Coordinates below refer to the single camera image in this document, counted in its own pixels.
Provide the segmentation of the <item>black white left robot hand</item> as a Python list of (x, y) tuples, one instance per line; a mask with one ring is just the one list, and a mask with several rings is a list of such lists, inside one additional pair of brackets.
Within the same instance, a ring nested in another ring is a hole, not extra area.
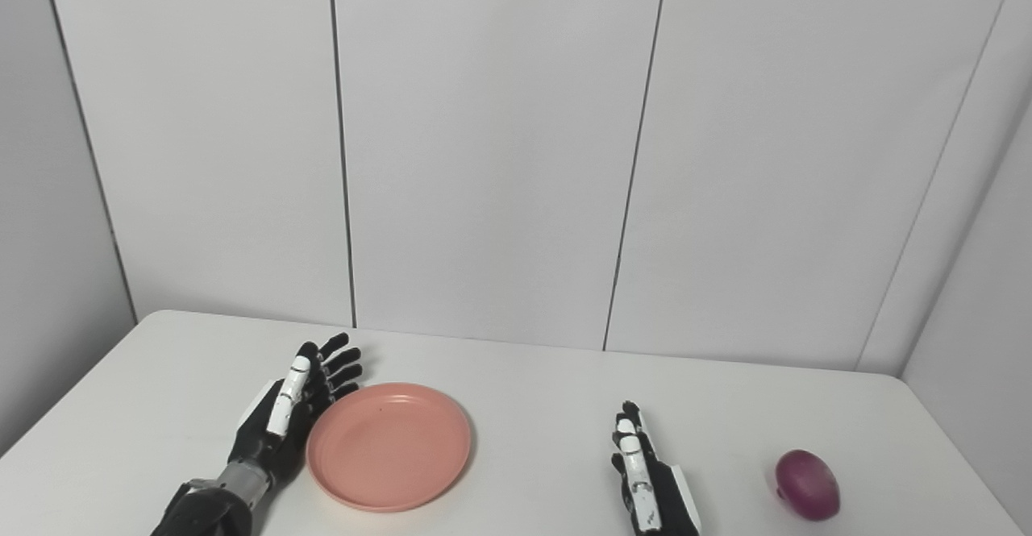
[(237, 427), (227, 462), (257, 470), (268, 488), (291, 477), (300, 467), (314, 423), (359, 389), (361, 355), (348, 333), (333, 335), (321, 346), (302, 344), (286, 376), (261, 395)]

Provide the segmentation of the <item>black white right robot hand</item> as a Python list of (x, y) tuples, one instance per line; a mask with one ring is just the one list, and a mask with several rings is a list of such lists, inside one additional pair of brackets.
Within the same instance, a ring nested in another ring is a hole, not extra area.
[(611, 463), (622, 477), (622, 500), (635, 535), (700, 535), (685, 473), (656, 454), (643, 412), (624, 401), (615, 416)]

